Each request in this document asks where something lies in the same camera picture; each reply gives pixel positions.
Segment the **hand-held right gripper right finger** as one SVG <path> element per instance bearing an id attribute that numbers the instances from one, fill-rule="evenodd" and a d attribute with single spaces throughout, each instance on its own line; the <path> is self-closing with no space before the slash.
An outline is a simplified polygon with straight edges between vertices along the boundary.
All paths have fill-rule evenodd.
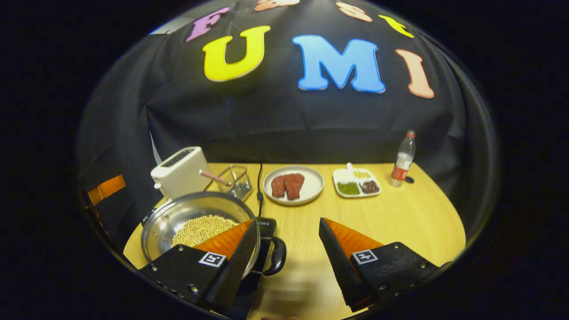
<path id="1" fill-rule="evenodd" d="M 438 274 L 438 266 L 404 243 L 382 244 L 326 217 L 320 220 L 319 237 L 353 312 L 388 304 Z"/>

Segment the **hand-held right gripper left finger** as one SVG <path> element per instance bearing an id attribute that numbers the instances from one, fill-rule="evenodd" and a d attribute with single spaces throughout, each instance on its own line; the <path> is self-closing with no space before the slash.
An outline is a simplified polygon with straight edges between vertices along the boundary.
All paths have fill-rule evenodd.
<path id="1" fill-rule="evenodd" d="M 177 298 L 224 314 L 233 306 L 257 241 L 258 226 L 250 219 L 201 245 L 175 245 L 140 271 Z"/>

